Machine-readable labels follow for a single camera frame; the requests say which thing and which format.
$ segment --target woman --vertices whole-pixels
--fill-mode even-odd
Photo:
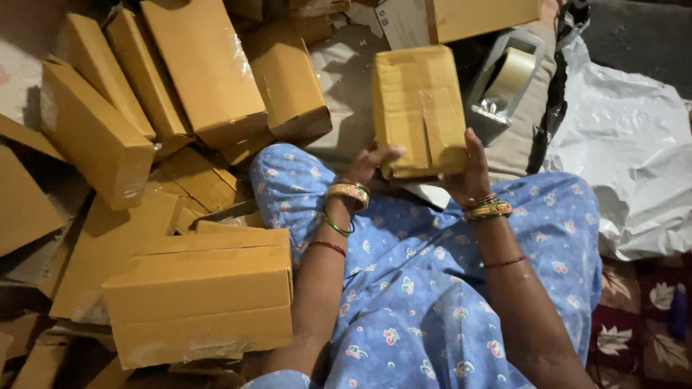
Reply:
[[[583,364],[601,290],[596,197],[574,175],[537,174],[492,189],[511,218],[472,210],[469,224],[459,205],[500,202],[472,129],[466,142],[444,212],[373,196],[354,213],[353,197],[325,196],[337,181],[367,186],[396,147],[362,152],[341,178],[294,146],[262,151],[255,194],[265,222],[291,231],[298,269],[294,344],[247,386],[593,388]]]

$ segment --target woman's left hand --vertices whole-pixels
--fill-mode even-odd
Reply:
[[[401,158],[406,148],[402,146],[380,146],[373,151],[361,151],[358,153],[356,160],[344,174],[345,181],[352,183],[361,183],[367,185],[367,182],[374,176],[375,169],[383,163],[389,163]]]

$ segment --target tape dispenser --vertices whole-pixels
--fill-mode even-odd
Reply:
[[[536,77],[545,42],[526,30],[499,33],[472,87],[464,94],[466,124],[485,147],[512,126],[512,116]]]

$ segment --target pile of boxes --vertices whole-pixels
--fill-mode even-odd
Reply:
[[[428,18],[446,15],[431,24],[439,42],[535,19],[469,26],[451,3],[428,4]],[[103,26],[67,16],[43,62],[43,131],[0,116],[12,146],[0,144],[2,287],[40,291],[26,298],[43,304],[34,311],[50,306],[46,317],[22,303],[0,320],[3,361],[28,356],[13,387],[50,388],[75,336],[109,356],[89,388],[126,388],[136,368],[292,343],[288,231],[265,229],[231,171],[276,140],[331,131],[306,44],[326,39],[327,14],[349,5],[145,0]],[[229,11],[245,17],[244,33]],[[380,53],[373,69],[377,141],[408,148],[384,175],[462,171],[449,49]]]

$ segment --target white plastic bag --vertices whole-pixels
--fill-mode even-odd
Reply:
[[[631,261],[692,248],[692,136],[675,88],[591,63],[577,37],[567,113],[543,169],[583,177],[601,208],[601,254]]]

